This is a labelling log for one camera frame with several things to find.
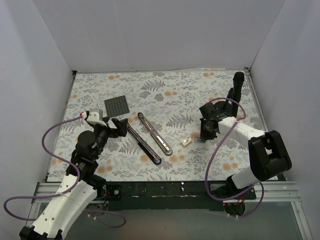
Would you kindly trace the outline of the silver staple strip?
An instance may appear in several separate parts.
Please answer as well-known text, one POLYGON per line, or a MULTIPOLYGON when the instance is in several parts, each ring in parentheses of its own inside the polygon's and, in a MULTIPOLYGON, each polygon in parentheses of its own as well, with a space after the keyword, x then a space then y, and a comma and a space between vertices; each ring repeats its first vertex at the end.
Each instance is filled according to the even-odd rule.
POLYGON ((204 138, 201 138, 201 137, 195 137, 194 138, 194 142, 195 143, 205 143, 206 140, 204 138))

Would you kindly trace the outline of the white staple box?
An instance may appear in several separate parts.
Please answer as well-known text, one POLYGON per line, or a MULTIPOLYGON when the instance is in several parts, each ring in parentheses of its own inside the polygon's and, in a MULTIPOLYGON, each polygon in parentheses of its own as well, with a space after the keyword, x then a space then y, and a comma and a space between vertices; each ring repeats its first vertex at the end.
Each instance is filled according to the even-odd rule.
POLYGON ((184 140, 181 141, 181 145, 186 147, 187 145, 189 145, 190 143, 192 143, 192 139, 190 137, 186 137, 184 140))

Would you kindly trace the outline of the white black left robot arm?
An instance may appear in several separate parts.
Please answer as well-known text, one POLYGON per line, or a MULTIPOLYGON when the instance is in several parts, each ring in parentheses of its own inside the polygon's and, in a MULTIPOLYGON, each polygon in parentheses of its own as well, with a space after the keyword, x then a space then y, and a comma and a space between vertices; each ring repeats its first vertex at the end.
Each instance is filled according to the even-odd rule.
POLYGON ((128 119, 112 118, 115 128, 108 125, 108 117, 86 116, 93 128, 78 136, 71 163, 56 191, 56 196, 31 226, 19 233, 22 240, 63 240, 73 223, 93 200, 101 200, 108 193, 106 180, 95 174, 108 139, 127 135, 128 119))

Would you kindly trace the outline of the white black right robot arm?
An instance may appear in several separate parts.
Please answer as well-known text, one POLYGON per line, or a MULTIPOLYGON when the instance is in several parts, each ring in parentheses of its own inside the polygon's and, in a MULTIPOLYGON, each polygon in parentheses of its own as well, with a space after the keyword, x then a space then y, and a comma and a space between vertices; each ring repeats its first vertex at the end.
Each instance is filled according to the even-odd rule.
POLYGON ((235 104, 208 102, 199 108, 200 139, 205 142, 218 137, 230 137, 248 149, 249 167, 228 178, 227 195, 237 199, 245 192, 245 187, 259 181, 267 181, 292 168, 292 161, 278 131, 269 132, 250 127, 231 114, 235 104))

